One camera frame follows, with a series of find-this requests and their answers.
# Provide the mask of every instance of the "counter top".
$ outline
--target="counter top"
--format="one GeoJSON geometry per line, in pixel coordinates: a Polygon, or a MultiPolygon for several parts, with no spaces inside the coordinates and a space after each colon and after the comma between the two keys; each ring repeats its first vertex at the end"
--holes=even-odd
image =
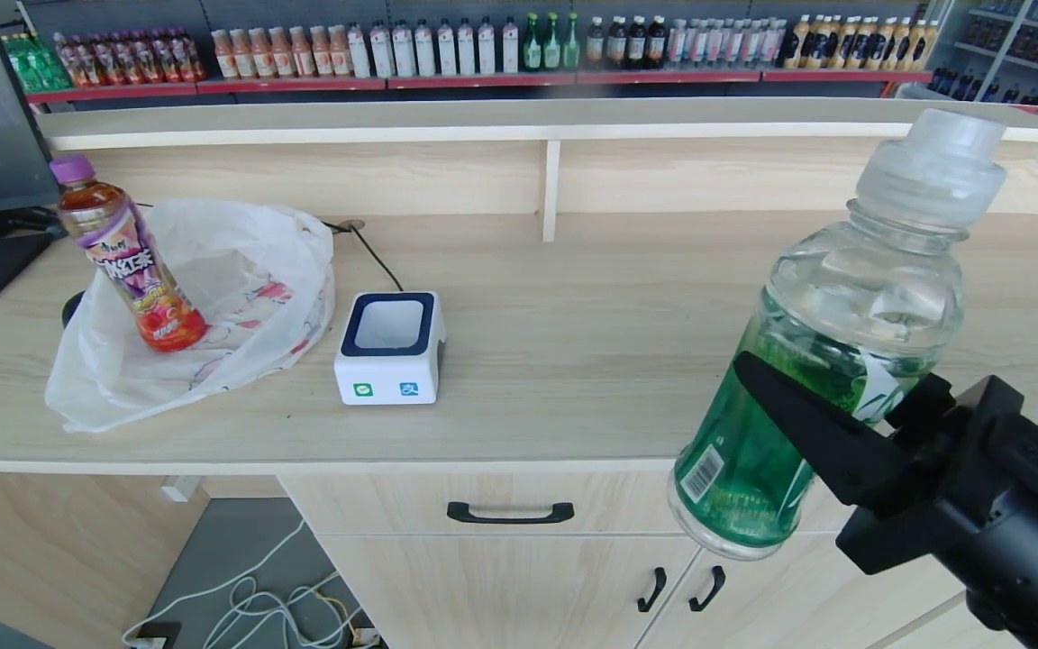
{"type": "Polygon", "coordinates": [[[39,115],[52,147],[605,140],[668,137],[898,137],[927,107],[1000,119],[1038,142],[1038,115],[1004,104],[906,99],[548,99],[182,106],[39,115]]]}
{"type": "MultiPolygon", "coordinates": [[[[43,403],[63,301],[90,264],[46,251],[0,296],[0,471],[299,472],[366,461],[646,461],[700,424],[771,260],[836,213],[387,218],[364,234],[408,289],[438,291],[448,345],[435,406],[343,406],[338,322],[390,280],[335,237],[337,310],[293,369],[143,422],[62,431],[43,403]]],[[[988,215],[957,246],[967,320],[938,371],[998,373],[1038,422],[1038,217],[988,215]]]]}

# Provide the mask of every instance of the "white cable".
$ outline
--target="white cable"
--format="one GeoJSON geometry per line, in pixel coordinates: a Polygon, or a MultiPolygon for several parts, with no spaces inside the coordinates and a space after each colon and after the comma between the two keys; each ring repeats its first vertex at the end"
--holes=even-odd
{"type": "Polygon", "coordinates": [[[273,616],[281,616],[285,620],[285,625],[283,625],[283,627],[280,627],[281,631],[283,631],[283,649],[290,649],[290,641],[288,640],[289,628],[292,631],[294,631],[294,633],[296,633],[297,642],[299,642],[299,645],[303,646],[304,648],[308,649],[338,648],[338,645],[342,644],[344,638],[343,629],[346,628],[347,624],[351,623],[351,620],[355,616],[358,616],[358,612],[361,612],[362,606],[355,607],[354,612],[352,612],[351,615],[347,616],[347,618],[344,619],[342,613],[338,612],[338,610],[335,610],[334,604],[329,603],[329,601],[323,601],[323,604],[326,604],[326,607],[330,609],[331,615],[334,616],[335,621],[338,622],[338,627],[335,628],[333,632],[329,633],[328,637],[321,638],[318,640],[310,640],[308,638],[305,638],[301,629],[299,628],[299,624],[297,623],[296,618],[294,618],[294,616],[291,613],[291,607],[293,604],[295,604],[300,599],[313,594],[313,592],[317,592],[318,589],[330,583],[331,579],[338,576],[338,572],[331,572],[330,575],[326,576],[325,578],[322,578],[320,583],[315,584],[313,586],[300,586],[294,589],[294,591],[291,592],[291,595],[289,595],[288,598],[285,598],[285,600],[280,599],[275,594],[272,594],[272,592],[257,591],[256,588],[258,588],[258,583],[255,580],[254,576],[250,574],[250,572],[254,572],[255,570],[258,570],[258,568],[263,567],[264,564],[267,564],[269,560],[271,560],[271,558],[275,556],[276,551],[281,549],[281,547],[283,547],[285,543],[291,541],[292,538],[296,537],[296,535],[299,534],[300,531],[304,529],[305,524],[306,521],[300,521],[299,525],[297,525],[296,529],[293,530],[291,534],[284,536],[283,540],[277,543],[275,547],[272,547],[271,551],[268,551],[267,557],[264,557],[263,560],[261,560],[260,563],[254,564],[254,566],[251,566],[247,568],[247,570],[239,572],[238,575],[235,575],[230,579],[225,580],[225,583],[219,584],[219,586],[216,586],[214,588],[208,588],[206,591],[191,592],[190,595],[184,595],[182,597],[179,597],[174,601],[170,601],[169,604],[166,604],[166,607],[162,609],[161,612],[155,613],[154,616],[149,616],[148,618],[141,620],[139,623],[132,625],[131,628],[127,629],[127,632],[122,633],[122,644],[131,646],[131,648],[133,649],[140,649],[140,647],[144,646],[145,644],[143,644],[143,642],[140,642],[140,639],[132,639],[131,633],[137,631],[137,629],[139,629],[141,625],[144,625],[148,623],[148,621],[157,620],[158,618],[166,615],[166,612],[169,612],[170,609],[173,609],[176,604],[182,603],[182,601],[195,599],[196,597],[204,597],[207,595],[213,594],[213,592],[222,591],[223,588],[229,586],[230,593],[227,595],[227,600],[229,600],[230,602],[230,610],[229,612],[226,612],[226,615],[223,615],[222,618],[219,619],[218,623],[215,624],[214,628],[211,628],[211,633],[208,633],[207,640],[202,642],[202,649],[215,649],[215,644],[218,644],[218,641],[222,640],[222,637],[226,636],[226,632],[230,631],[230,628],[234,627],[234,625],[238,624],[239,620],[242,620],[243,618],[247,617],[260,618],[258,621],[256,621],[254,627],[251,627],[250,631],[247,631],[247,636],[244,636],[242,640],[239,640],[239,642],[236,642],[233,646],[227,648],[227,649],[239,649],[240,646],[243,646],[244,642],[247,642],[247,640],[249,640],[252,636],[255,636],[255,632],[258,631],[260,627],[263,627],[264,624],[267,624],[267,620],[271,619],[271,617],[273,616]],[[250,586],[250,594],[247,595],[245,599],[236,601],[235,600],[236,592],[239,592],[239,587],[242,587],[244,584],[250,586]],[[271,607],[256,609],[252,612],[252,610],[250,610],[250,604],[252,603],[252,601],[255,601],[256,599],[260,598],[271,600],[273,605],[271,607]]]}

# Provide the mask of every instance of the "white plastic bag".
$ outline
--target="white plastic bag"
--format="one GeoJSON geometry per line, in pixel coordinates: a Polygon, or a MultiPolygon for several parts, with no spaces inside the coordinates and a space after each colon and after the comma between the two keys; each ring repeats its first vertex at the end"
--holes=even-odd
{"type": "Polygon", "coordinates": [[[98,272],[46,383],[66,431],[103,432],[288,369],[331,320],[331,232],[318,219],[235,201],[163,201],[145,218],[210,330],[182,351],[148,348],[98,272]]]}

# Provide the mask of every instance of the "floor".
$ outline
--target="floor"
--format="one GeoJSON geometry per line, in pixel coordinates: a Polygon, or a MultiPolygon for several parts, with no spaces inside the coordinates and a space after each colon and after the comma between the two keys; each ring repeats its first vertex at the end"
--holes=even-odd
{"type": "MultiPolygon", "coordinates": [[[[198,524],[194,526],[186,547],[179,556],[170,571],[160,596],[152,612],[159,612],[180,596],[191,592],[206,591],[230,579],[240,571],[254,566],[271,551],[276,543],[288,536],[302,518],[288,498],[219,498],[207,507],[198,524]]],[[[311,586],[333,571],[309,530],[304,528],[294,536],[276,555],[255,571],[260,591],[271,591],[281,599],[290,596],[300,586],[311,586]]],[[[243,591],[238,599],[243,599],[243,591]]],[[[354,596],[344,586],[342,578],[335,578],[321,588],[323,595],[334,597],[354,612],[354,596]]],[[[181,631],[175,641],[175,649],[198,649],[213,631],[219,619],[230,609],[228,601],[230,588],[176,604],[157,621],[181,623],[181,631]]],[[[256,601],[263,607],[264,601],[256,601]]],[[[328,604],[313,596],[294,604],[293,616],[305,638],[321,639],[335,629],[334,617],[326,611],[328,604]]],[[[221,638],[215,649],[236,646],[254,627],[261,617],[243,618],[231,625],[230,631],[221,638]]],[[[284,632],[283,618],[273,616],[252,633],[239,649],[277,649],[283,646],[280,633],[284,632]]],[[[354,619],[355,625],[370,625],[362,612],[354,619]]],[[[299,646],[294,636],[290,636],[290,646],[299,646]]],[[[343,637],[338,646],[348,646],[350,638],[343,637]]],[[[0,624],[0,649],[51,649],[20,632],[0,624]]]]}

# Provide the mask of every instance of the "barcode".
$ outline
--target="barcode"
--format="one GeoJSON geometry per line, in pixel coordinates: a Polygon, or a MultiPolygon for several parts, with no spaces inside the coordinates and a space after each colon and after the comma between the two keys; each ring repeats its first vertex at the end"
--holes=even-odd
{"type": "Polygon", "coordinates": [[[715,482],[715,476],[720,472],[720,468],[723,468],[723,459],[721,459],[720,453],[715,451],[715,447],[708,447],[707,451],[704,451],[704,454],[700,456],[700,460],[691,469],[688,469],[687,476],[684,476],[683,480],[680,481],[683,490],[687,492],[687,497],[695,502],[704,497],[707,490],[712,487],[712,483],[715,482]]]}

